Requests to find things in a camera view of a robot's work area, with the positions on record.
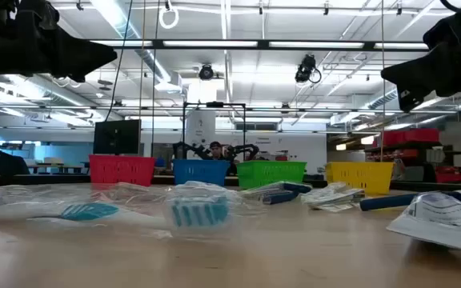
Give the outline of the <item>overhead LED light bar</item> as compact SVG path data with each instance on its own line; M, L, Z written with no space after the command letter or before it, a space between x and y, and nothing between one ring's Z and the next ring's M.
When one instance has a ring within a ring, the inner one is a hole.
M156 50L322 50L375 52L425 52L421 42L287 41L287 40L118 40L91 39L91 42L118 49L151 48Z

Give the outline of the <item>yellow plastic basket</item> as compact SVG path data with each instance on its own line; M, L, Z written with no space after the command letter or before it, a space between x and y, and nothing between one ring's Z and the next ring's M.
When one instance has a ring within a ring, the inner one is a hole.
M393 167L393 162L329 162L326 179L329 183L345 182L369 196L387 195Z

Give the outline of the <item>person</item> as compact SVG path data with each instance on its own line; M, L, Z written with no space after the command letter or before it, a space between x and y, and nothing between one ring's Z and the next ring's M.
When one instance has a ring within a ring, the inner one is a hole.
M229 162L230 166L226 172L227 176L235 176L237 174L237 166L235 165L235 160L231 156L225 155L223 153L222 144L220 142L212 142L210 144L210 152L212 160Z

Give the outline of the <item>black aluminium rig frame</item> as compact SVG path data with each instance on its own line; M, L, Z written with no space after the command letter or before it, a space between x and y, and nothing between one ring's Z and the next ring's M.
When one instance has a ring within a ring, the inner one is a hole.
M90 177L86 174L21 174L10 178L0 178L0 186L5 185L45 185L45 184L71 184L89 183ZM393 181L391 190L406 190L424 192L432 190L461 190L461 184L457 183L427 183Z

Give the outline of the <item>blue plastic basket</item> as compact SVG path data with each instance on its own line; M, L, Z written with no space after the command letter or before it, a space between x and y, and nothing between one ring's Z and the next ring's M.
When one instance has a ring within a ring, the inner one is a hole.
M230 163L223 160L175 159L173 164L175 185L196 181L224 186L230 167Z

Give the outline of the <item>black monitor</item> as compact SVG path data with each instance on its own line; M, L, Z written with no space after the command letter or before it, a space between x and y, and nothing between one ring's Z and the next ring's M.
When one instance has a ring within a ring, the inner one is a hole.
M141 137L140 120L97 122L94 154L137 154Z

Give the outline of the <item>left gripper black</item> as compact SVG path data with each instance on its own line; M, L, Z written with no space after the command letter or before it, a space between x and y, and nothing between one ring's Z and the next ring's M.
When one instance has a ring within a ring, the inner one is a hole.
M0 0L0 74L49 73L85 82L117 58L110 46L68 34L59 19L47 0Z

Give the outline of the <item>small silver packet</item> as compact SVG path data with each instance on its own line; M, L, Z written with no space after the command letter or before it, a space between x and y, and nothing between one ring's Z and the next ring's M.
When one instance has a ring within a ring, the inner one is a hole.
M301 203L312 210L340 212L359 206L365 192L361 189L331 190L327 188L314 189L301 196Z

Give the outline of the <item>green plastic basket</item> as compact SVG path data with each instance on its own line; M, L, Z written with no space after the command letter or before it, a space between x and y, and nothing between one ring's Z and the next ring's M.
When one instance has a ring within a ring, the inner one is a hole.
M237 167L239 186L250 189L274 182L302 182L306 168L305 162L248 161Z

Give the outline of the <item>red plastic basket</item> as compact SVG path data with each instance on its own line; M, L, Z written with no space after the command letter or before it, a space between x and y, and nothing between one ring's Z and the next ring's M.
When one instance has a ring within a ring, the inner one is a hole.
M92 183L150 186L154 177L154 158L91 154L89 163Z

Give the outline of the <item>black background rig frame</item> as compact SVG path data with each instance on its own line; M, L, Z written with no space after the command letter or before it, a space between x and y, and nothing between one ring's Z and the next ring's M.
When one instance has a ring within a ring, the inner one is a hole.
M224 117L234 122L235 117L241 118L243 124L247 122L247 106L244 103L229 102L184 102L182 104L182 136L181 158L190 158L194 152L189 152L186 147L195 145L206 149L211 142L217 140L218 113L223 112Z

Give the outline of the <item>red storage bins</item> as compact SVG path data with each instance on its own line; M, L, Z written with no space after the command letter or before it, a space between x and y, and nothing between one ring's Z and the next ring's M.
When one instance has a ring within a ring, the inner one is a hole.
M436 128L417 128L384 132L384 146L395 146L408 142L439 142L439 130Z

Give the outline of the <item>small white toothpaste tube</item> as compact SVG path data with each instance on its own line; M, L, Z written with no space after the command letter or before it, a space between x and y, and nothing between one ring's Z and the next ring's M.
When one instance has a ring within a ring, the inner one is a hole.
M461 201L440 192L420 194L387 230L461 250Z

